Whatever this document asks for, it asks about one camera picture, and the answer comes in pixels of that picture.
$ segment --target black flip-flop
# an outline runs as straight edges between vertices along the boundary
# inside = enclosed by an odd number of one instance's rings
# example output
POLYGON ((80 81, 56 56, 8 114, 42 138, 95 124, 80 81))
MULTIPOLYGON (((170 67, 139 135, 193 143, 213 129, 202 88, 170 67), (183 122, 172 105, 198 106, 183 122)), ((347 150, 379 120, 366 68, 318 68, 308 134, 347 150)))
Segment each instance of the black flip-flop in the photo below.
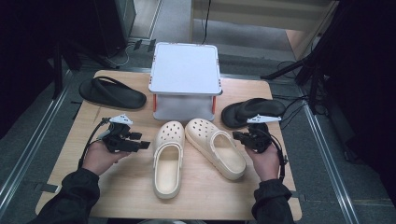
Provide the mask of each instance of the black flip-flop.
POLYGON ((79 94, 84 100, 100 105, 126 109, 142 107, 147 97, 111 77, 95 77, 79 85, 79 94))
POLYGON ((227 105, 221 111, 221 120, 225 126, 233 129, 248 126, 247 120, 257 115, 282 117, 286 107, 277 100, 252 98, 245 102, 227 105))

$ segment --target hand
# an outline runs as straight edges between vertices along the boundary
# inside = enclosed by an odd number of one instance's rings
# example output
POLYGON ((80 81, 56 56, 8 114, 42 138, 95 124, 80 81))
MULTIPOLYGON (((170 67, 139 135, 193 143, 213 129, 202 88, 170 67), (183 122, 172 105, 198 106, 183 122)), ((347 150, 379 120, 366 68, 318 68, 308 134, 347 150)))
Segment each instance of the hand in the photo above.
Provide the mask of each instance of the hand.
POLYGON ((274 145, 270 145, 263 153, 257 153, 248 147, 245 147, 245 151, 253 160, 254 170, 261 181, 278 179, 279 157, 274 145))
POLYGON ((120 159, 131 154, 130 152, 118 151, 109 152, 104 142, 97 141, 90 145, 85 156, 82 168, 92 171, 96 175, 101 175, 113 163, 117 163, 120 159))

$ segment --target wooden table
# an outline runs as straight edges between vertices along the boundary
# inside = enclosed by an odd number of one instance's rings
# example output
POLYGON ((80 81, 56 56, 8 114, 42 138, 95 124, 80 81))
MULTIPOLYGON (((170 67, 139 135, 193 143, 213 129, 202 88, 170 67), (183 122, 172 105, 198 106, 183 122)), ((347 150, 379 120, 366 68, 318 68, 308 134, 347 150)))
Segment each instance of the wooden table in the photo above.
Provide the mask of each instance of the wooden table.
MULTIPOLYGON (((247 161, 247 171, 243 177, 237 181, 224 178, 186 140, 180 193, 170 200, 157 198, 152 183, 154 151, 152 141, 166 121, 158 121, 152 117, 149 74, 99 71, 96 76, 113 77, 131 88, 145 93, 148 101, 144 107, 138 110, 119 110, 84 101, 49 177, 49 184, 61 185, 63 178, 77 169, 81 152, 93 129, 102 118, 112 118, 125 113, 134 122, 130 132, 142 133, 141 140, 150 141, 151 145, 148 149, 141 149, 122 159, 101 175, 99 180, 101 197, 92 209, 91 216, 201 220, 253 219, 250 213, 255 202, 253 191, 258 187, 260 179, 253 169, 251 159, 239 141, 236 143, 247 161)), ((221 86, 223 94, 218 97, 213 123, 229 134, 234 130, 227 129, 220 119, 221 110, 226 105, 246 101, 253 97, 272 98, 269 85, 264 81, 223 78, 221 86)), ((270 133, 285 148, 278 123, 272 122, 268 126, 270 133)), ((107 127, 108 125, 103 126, 97 134, 104 132, 107 127)), ((290 190, 296 190, 289 165, 286 166, 284 184, 290 190)), ((53 196, 53 193, 43 192, 36 212, 38 213, 53 196)), ((301 219, 302 211, 298 199, 291 198, 289 204, 294 219, 301 219)))
MULTIPOLYGON (((206 20, 209 1, 191 1, 192 40, 193 20, 206 20)), ((327 29, 337 6, 334 0, 212 0, 209 20, 285 29, 294 56, 300 60, 309 53, 315 37, 327 29)))

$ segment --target cream clog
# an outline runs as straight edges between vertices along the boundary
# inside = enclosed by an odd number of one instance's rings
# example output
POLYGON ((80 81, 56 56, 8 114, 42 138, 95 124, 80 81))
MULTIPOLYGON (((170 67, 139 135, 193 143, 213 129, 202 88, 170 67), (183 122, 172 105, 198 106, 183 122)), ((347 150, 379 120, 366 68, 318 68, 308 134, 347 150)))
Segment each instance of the cream clog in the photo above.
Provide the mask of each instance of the cream clog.
POLYGON ((183 125, 169 121, 154 140, 153 185, 155 194, 161 199, 173 198, 180 191, 184 139, 183 125))
POLYGON ((192 119, 186 125, 187 140, 230 180, 241 177, 247 163, 231 136, 205 119, 192 119))

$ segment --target storage box lid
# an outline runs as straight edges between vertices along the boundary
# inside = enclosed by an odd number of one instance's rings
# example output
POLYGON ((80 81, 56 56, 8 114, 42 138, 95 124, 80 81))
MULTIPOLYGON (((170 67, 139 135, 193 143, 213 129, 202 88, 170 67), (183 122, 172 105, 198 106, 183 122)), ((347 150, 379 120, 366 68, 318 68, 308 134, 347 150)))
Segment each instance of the storage box lid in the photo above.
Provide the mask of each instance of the storage box lid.
POLYGON ((220 95, 217 48, 157 43, 148 88, 156 94, 220 95))

